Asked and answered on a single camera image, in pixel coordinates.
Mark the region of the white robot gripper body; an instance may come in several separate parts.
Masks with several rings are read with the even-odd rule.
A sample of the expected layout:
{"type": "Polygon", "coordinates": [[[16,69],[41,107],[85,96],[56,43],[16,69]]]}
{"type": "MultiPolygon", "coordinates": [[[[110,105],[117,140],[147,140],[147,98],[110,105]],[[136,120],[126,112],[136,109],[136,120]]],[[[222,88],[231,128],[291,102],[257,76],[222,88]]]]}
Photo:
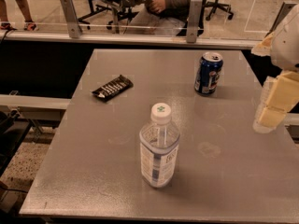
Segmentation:
{"type": "Polygon", "coordinates": [[[270,57],[282,70],[299,71],[299,5],[295,5],[273,33],[270,57]]]}

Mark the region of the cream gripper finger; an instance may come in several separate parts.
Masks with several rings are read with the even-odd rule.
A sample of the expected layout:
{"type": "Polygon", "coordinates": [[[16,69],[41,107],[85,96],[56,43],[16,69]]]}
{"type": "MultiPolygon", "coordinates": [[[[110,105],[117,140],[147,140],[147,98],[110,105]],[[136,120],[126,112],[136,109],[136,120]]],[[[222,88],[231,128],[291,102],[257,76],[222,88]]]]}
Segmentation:
{"type": "Polygon", "coordinates": [[[271,45],[274,33],[267,35],[261,42],[256,44],[252,49],[251,53],[257,56],[269,56],[271,54],[271,45]]]}
{"type": "Polygon", "coordinates": [[[299,74],[282,71],[277,77],[267,77],[262,88],[253,130],[271,133],[299,103],[299,74]]]}

